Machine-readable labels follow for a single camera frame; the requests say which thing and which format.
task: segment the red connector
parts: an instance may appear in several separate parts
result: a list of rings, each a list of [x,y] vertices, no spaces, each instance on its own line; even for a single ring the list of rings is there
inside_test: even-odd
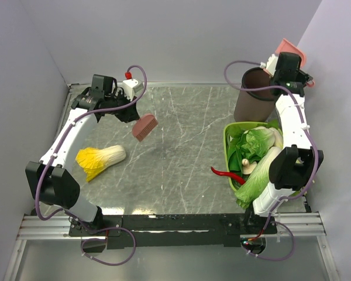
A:
[[[132,79],[133,77],[131,76],[131,72],[125,72],[125,77],[126,79]]]

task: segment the mushroom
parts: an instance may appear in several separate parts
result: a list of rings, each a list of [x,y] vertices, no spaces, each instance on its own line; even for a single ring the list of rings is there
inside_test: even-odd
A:
[[[257,162],[254,161],[250,164],[248,159],[243,159],[242,160],[242,166],[243,166],[243,174],[250,174],[252,173],[253,169],[255,169],[257,165]]]

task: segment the white wall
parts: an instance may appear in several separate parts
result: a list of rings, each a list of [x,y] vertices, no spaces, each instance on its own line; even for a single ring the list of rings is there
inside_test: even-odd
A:
[[[323,0],[299,47],[315,77],[307,119],[325,154],[310,191],[342,280],[351,280],[351,0]]]
[[[297,44],[321,0],[21,2],[67,83],[120,80],[134,63],[150,81],[224,83],[230,61],[264,61],[283,37]]]
[[[50,146],[66,84],[18,0],[0,0],[0,280],[24,212],[28,161]]]

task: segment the brown cylindrical container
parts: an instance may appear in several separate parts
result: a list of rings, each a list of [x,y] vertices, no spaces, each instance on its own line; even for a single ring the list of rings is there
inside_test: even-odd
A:
[[[251,68],[242,77],[242,88],[261,88],[270,85],[270,76],[260,67]],[[240,91],[234,110],[236,122],[265,122],[276,103],[270,90]]]

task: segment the leafy green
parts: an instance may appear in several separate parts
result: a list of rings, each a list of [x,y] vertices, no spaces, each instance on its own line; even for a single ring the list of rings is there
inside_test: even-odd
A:
[[[281,152],[281,149],[273,146],[268,153],[257,164],[252,174],[247,179],[246,183],[242,185],[236,192],[235,196],[238,198],[236,202],[242,208],[246,209],[250,203],[258,198],[269,183],[269,167],[270,163]]]
[[[242,135],[236,147],[240,149],[244,159],[252,161],[254,156],[258,156],[260,159],[264,157],[273,146],[275,139],[272,130],[264,127],[262,129],[252,129]]]
[[[282,149],[283,148],[283,137],[281,136],[281,133],[276,129],[276,128],[269,128],[269,130],[272,130],[274,132],[274,146]]]
[[[239,124],[236,123],[227,127],[225,131],[225,137],[226,157],[228,160],[229,171],[235,172],[236,174],[242,176],[242,159],[248,159],[250,163],[254,161],[258,162],[262,159],[262,157],[265,155],[265,153],[263,153],[265,147],[257,146],[254,144],[255,139],[257,139],[255,133],[249,134],[249,141],[247,141],[247,133],[263,128],[276,128],[281,133],[279,129],[278,120],[276,119],[256,128],[253,128],[253,125],[250,122]],[[240,186],[234,181],[233,184],[236,186],[236,188],[239,188]]]

